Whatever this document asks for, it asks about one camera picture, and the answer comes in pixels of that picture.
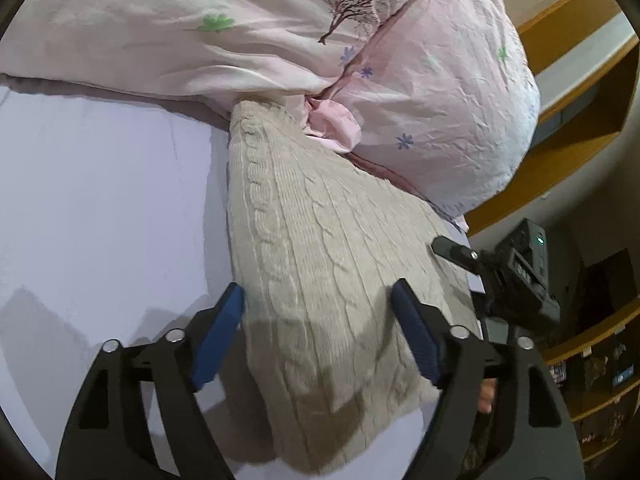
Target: hand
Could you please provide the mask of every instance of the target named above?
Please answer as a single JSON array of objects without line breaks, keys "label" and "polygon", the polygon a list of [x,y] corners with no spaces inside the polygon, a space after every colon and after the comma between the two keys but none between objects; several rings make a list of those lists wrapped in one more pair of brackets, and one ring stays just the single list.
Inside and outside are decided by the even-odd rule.
[{"label": "hand", "polygon": [[485,379],[480,386],[480,398],[478,399],[478,411],[491,413],[494,408],[495,379]]}]

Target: blue gripper pad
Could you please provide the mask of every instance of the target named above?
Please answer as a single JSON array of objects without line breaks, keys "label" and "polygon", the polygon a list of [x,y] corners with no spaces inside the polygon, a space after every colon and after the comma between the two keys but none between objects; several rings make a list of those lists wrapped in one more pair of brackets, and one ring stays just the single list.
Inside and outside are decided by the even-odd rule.
[{"label": "blue gripper pad", "polygon": [[210,323],[205,333],[192,337],[196,346],[193,349],[191,383],[196,390],[211,382],[218,373],[222,359],[236,336],[243,313],[244,290],[236,283],[231,283],[214,308],[203,310],[193,317],[188,332],[199,332],[199,323]]},{"label": "blue gripper pad", "polygon": [[414,355],[420,374],[437,385],[442,378],[440,350],[416,310],[418,305],[420,301],[406,280],[398,280],[391,289],[391,307]]}]

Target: white sheet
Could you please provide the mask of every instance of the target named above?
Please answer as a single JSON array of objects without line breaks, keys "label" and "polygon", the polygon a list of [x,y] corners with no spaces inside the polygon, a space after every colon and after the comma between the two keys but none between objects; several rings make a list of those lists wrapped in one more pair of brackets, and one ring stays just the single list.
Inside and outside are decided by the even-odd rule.
[{"label": "white sheet", "polygon": [[[227,137],[199,104],[0,78],[0,405],[49,474],[101,343],[184,326],[232,279]],[[238,480],[306,478],[264,445],[261,406],[241,402],[247,373],[239,339],[223,380],[197,395],[230,468]],[[327,478],[402,478],[433,408],[397,420]],[[154,402],[149,424],[161,466],[175,471]]]}]

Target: cable knit pattern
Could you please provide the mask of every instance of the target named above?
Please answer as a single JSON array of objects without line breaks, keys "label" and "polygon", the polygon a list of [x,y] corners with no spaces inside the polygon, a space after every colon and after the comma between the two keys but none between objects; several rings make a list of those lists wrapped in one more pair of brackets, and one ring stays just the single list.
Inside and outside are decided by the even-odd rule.
[{"label": "cable knit pattern", "polygon": [[446,228],[427,204],[307,139],[281,107],[236,105],[229,156],[249,367],[276,452],[327,473],[437,395],[389,309],[389,286],[407,278],[421,301],[478,333],[466,276],[431,253]]}]

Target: silver screw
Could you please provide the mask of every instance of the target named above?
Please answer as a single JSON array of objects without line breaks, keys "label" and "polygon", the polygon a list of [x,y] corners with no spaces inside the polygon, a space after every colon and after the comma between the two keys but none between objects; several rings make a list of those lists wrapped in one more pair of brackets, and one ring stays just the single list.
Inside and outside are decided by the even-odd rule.
[{"label": "silver screw", "polygon": [[469,337],[469,330],[467,330],[462,325],[452,326],[449,330],[449,333],[456,339],[466,339],[467,337]]},{"label": "silver screw", "polygon": [[120,342],[117,339],[109,339],[102,343],[102,351],[107,352],[107,354],[115,352],[118,348],[120,348]]},{"label": "silver screw", "polygon": [[172,330],[169,330],[164,338],[169,343],[179,343],[184,339],[184,330],[182,330],[181,328],[174,328]]},{"label": "silver screw", "polygon": [[531,350],[533,348],[533,341],[526,336],[521,336],[518,338],[518,346],[523,350]]}]

